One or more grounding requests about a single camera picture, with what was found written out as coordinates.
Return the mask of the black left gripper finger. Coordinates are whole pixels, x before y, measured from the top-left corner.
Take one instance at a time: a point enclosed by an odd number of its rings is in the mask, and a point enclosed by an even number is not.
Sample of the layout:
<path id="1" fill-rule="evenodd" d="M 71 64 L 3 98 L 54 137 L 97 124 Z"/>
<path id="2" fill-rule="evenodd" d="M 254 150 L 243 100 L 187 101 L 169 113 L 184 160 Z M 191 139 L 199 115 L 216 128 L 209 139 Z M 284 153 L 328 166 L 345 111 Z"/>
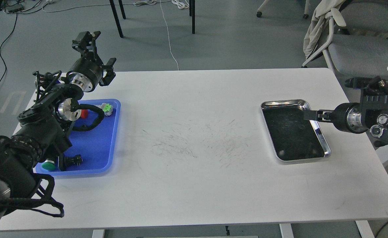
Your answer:
<path id="1" fill-rule="evenodd" d="M 100 31 L 93 33 L 84 31 L 79 33 L 77 38 L 72 41 L 72 48 L 81 54 L 81 57 L 77 60 L 83 59 L 89 60 L 94 63 L 102 63 L 100 56 L 97 54 L 96 39 L 100 36 Z"/>
<path id="2" fill-rule="evenodd" d="M 106 72 L 105 76 L 103 76 L 100 81 L 100 86 L 109 86 L 110 83 L 114 80 L 116 73 L 114 72 L 114 64 L 116 62 L 116 58 L 110 58 L 106 64 L 101 66 L 101 69 Z"/>

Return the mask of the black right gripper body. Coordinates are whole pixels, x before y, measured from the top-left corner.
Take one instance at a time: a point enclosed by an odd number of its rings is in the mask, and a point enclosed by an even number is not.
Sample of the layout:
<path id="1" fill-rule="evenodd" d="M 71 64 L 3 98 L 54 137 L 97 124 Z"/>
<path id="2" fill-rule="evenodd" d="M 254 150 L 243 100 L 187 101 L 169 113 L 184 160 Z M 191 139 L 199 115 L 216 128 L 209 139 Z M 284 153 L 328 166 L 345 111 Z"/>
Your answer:
<path id="1" fill-rule="evenodd" d="M 359 103 L 343 103 L 329 114 L 340 131 L 361 134 L 373 126 L 388 129 L 388 83 L 381 77 L 353 77 L 345 81 L 348 88 L 361 90 Z"/>

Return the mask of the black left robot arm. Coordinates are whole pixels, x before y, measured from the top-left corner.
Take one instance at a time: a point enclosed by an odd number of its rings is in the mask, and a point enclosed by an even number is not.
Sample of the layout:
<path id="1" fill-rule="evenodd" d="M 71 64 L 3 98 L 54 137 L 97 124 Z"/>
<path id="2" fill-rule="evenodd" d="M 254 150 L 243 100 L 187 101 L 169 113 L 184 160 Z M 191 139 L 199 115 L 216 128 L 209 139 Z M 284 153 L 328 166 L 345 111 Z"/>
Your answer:
<path id="1" fill-rule="evenodd" d="M 54 178 L 33 171 L 38 163 L 53 160 L 60 169 L 82 162 L 80 155 L 64 156 L 72 146 L 71 131 L 91 131 L 103 121 L 103 109 L 79 104 L 85 92 L 108 86 L 115 77 L 110 58 L 103 63 L 97 53 L 100 31 L 79 33 L 72 48 L 81 54 L 66 76 L 62 72 L 34 72 L 34 105 L 17 117 L 20 130 L 0 136 L 0 219 L 16 210 L 31 210 L 62 218 L 64 206 L 52 197 Z"/>

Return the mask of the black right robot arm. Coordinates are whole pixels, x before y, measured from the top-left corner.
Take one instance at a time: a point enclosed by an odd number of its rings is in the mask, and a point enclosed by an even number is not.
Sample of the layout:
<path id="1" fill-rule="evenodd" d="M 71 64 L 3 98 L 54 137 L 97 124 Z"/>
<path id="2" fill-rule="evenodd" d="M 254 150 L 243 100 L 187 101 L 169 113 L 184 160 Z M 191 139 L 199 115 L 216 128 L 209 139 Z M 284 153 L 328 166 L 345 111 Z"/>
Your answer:
<path id="1" fill-rule="evenodd" d="M 342 103 L 334 110 L 306 110 L 305 120 L 332 123 L 339 131 L 369 132 L 374 146 L 388 145 L 388 83 L 381 77 L 353 77 L 348 88 L 361 90 L 360 102 Z"/>

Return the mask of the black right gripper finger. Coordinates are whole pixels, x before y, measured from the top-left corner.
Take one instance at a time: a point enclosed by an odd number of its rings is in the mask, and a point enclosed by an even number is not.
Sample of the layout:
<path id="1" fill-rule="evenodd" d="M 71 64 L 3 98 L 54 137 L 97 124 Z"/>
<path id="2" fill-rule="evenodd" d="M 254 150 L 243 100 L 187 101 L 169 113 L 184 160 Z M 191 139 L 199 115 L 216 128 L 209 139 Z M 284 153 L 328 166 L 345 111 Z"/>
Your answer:
<path id="1" fill-rule="evenodd" d="M 303 119 L 312 121 L 331 121 L 331 110 L 304 110 Z"/>

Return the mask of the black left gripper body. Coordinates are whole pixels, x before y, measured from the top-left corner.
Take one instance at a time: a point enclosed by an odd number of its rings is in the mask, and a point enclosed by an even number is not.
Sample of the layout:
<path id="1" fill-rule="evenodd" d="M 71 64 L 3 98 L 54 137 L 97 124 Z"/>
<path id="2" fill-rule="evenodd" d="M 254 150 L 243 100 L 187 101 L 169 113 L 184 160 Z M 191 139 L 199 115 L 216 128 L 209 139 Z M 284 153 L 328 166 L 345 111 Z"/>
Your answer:
<path id="1" fill-rule="evenodd" d="M 66 74 L 70 83 L 79 86 L 83 92 L 92 92 L 103 77 L 103 69 L 93 61 L 79 58 Z"/>

